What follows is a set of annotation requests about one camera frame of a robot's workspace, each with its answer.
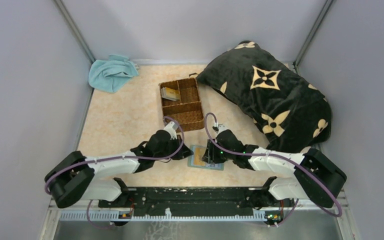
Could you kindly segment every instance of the metal floor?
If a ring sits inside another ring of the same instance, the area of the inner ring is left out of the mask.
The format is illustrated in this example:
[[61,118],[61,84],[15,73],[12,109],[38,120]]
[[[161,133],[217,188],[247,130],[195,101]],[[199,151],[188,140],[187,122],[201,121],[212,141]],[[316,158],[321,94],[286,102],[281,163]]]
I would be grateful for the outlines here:
[[[108,225],[98,222],[97,225]],[[130,222],[97,229],[87,221],[60,221],[54,240],[341,240],[338,222],[321,210],[296,210],[279,228],[259,222]]]

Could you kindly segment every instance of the speckled floor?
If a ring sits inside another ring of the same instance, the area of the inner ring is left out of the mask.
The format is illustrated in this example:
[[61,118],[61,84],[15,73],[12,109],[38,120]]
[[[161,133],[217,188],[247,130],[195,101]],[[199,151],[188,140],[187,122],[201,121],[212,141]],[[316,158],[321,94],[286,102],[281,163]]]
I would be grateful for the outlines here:
[[[78,149],[85,156],[120,154],[147,141],[163,128],[159,83],[188,78],[205,65],[145,65],[116,93],[95,90]],[[266,137],[253,120],[210,87],[199,85],[204,115],[213,112],[244,144],[267,146]],[[185,132],[185,144],[207,145],[204,129]],[[155,162],[151,169],[119,174],[129,187],[249,187],[262,186],[272,174],[240,169],[232,161],[224,170],[188,166],[188,160]]]

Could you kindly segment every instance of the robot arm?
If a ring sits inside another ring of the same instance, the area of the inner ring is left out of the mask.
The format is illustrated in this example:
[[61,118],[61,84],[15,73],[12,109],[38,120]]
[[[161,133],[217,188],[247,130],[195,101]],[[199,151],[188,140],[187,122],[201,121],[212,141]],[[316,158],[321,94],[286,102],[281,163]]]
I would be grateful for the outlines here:
[[[124,182],[119,178],[104,178],[145,171],[154,165],[154,160],[173,154],[182,141],[176,135],[176,129],[177,126],[171,121],[149,141],[119,155],[86,157],[80,151],[74,151],[46,175],[45,190],[53,196],[59,208],[69,207],[79,200],[102,200],[102,204],[123,205],[128,197],[124,194],[128,192]],[[180,160],[192,154],[183,144],[171,158]]]
[[345,173],[317,149],[311,148],[306,153],[271,151],[257,145],[242,144],[233,132],[222,124],[216,124],[213,129],[217,133],[214,141],[218,145],[239,154],[220,150],[209,139],[203,161],[223,163],[233,160],[233,163],[242,169],[270,171],[282,176],[270,177],[260,191],[259,198],[269,205],[284,199],[309,199],[325,208],[333,206],[334,202],[326,191],[291,162],[312,172],[335,198],[347,180]]

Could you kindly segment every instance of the beige flower print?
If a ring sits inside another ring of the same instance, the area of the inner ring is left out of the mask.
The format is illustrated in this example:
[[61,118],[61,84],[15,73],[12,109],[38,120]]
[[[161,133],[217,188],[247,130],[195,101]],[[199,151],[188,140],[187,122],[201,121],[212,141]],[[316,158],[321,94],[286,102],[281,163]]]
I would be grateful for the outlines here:
[[268,121],[268,124],[262,127],[262,132],[264,134],[274,133],[276,136],[280,137],[284,133],[284,129],[281,127],[281,123],[283,123],[288,116],[290,110],[284,111],[277,115],[274,119],[269,115],[264,113],[261,114],[262,119]]
[[312,137],[313,138],[317,137],[323,131],[323,129],[325,129],[328,126],[328,124],[329,123],[326,120],[320,119],[317,123],[317,129],[314,130]]
[[254,76],[252,77],[250,89],[265,88],[280,90],[278,85],[278,75],[281,70],[267,71],[256,66],[252,66],[252,68],[254,69]]
[[220,87],[220,92],[222,92],[223,94],[226,92],[226,88],[228,87],[228,82],[227,81],[225,81],[224,83],[223,83],[223,85],[221,85],[221,87]]
[[309,88],[309,89],[318,90],[315,86],[313,86],[313,85],[311,85],[311,84],[308,85],[308,88]]
[[242,43],[242,44],[239,44],[237,47],[235,47],[234,49],[242,49],[242,48],[255,48],[254,44],[256,44],[255,42],[253,41],[250,41],[248,43]]

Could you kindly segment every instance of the wicker basket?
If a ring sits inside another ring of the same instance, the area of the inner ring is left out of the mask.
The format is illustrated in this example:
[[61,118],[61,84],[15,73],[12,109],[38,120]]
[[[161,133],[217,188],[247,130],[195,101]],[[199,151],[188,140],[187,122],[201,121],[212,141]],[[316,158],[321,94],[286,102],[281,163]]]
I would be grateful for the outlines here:
[[162,115],[178,121],[185,132],[203,129],[204,114],[197,80],[186,78],[159,84],[160,90],[165,87],[179,90],[180,100],[171,101],[161,97]]

